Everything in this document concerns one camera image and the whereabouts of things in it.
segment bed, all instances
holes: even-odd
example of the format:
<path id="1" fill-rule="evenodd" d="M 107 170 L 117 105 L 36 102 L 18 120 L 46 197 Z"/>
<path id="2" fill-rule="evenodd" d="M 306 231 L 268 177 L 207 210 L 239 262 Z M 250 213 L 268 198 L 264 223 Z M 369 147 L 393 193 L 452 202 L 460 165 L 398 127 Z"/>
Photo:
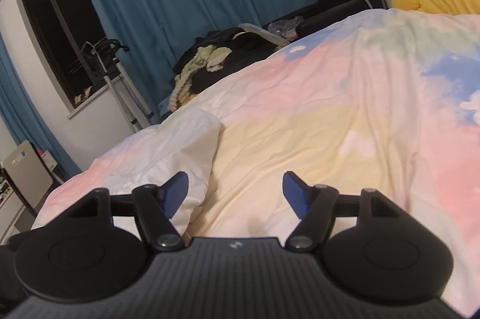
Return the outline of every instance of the bed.
<path id="1" fill-rule="evenodd" d="M 341 193 L 375 188 L 454 256 L 442 296 L 480 306 L 480 16 L 369 10 L 294 42 L 201 92 L 56 189 L 41 227 L 96 187 L 130 193 L 178 171 L 172 219 L 188 236 L 277 236 L 298 218 L 286 171 Z M 138 234 L 131 218 L 115 224 Z M 353 226 L 341 219 L 334 232 Z"/>

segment window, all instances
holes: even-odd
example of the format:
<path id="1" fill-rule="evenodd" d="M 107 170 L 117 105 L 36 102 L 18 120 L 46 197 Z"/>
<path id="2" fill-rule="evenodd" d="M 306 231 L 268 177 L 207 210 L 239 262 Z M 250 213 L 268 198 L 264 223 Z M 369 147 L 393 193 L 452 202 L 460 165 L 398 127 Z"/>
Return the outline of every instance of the window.
<path id="1" fill-rule="evenodd" d="M 22 0 L 40 47 L 73 106 L 105 85 L 80 54 L 83 44 L 105 38 L 91 0 Z M 107 69 L 118 75 L 116 66 Z"/>

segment window sill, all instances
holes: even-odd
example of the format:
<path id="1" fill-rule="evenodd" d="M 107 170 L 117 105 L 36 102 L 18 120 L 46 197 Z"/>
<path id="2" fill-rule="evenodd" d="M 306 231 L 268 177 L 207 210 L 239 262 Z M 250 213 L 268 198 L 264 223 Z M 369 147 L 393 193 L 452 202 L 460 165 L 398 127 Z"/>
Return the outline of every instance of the window sill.
<path id="1" fill-rule="evenodd" d="M 118 75 L 115 79 L 112 79 L 112 83 L 115 84 L 120 80 L 121 75 Z M 90 104 L 95 98 L 98 98 L 101 94 L 103 94 L 106 90 L 109 89 L 109 86 L 106 84 L 103 86 L 101 89 L 99 89 L 96 93 L 93 93 L 85 102 L 83 102 L 80 106 L 75 108 L 70 112 L 70 114 L 67 116 L 69 120 L 72 119 L 72 117 L 76 116 L 78 112 L 82 111 L 85 109 L 85 107 Z"/>

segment white chair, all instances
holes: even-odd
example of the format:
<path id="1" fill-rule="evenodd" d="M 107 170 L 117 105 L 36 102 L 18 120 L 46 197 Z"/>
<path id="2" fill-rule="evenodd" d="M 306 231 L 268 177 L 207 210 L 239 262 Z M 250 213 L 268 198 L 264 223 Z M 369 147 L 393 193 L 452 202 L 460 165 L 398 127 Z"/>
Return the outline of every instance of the white chair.
<path id="1" fill-rule="evenodd" d="M 35 207 L 53 183 L 53 178 L 37 151 L 25 140 L 4 159 L 2 164 L 11 188 L 28 211 L 36 217 Z"/>

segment pile of clothes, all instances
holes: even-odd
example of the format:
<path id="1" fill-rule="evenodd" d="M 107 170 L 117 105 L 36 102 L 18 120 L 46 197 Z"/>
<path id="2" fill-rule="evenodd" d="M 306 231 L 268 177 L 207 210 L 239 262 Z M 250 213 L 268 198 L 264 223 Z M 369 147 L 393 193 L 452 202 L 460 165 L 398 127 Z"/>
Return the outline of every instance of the pile of clothes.
<path id="1" fill-rule="evenodd" d="M 168 110 L 177 110 L 207 87 L 252 63 L 265 60 L 283 46 L 266 40 L 262 34 L 230 28 L 197 38 L 174 66 L 177 76 Z"/>

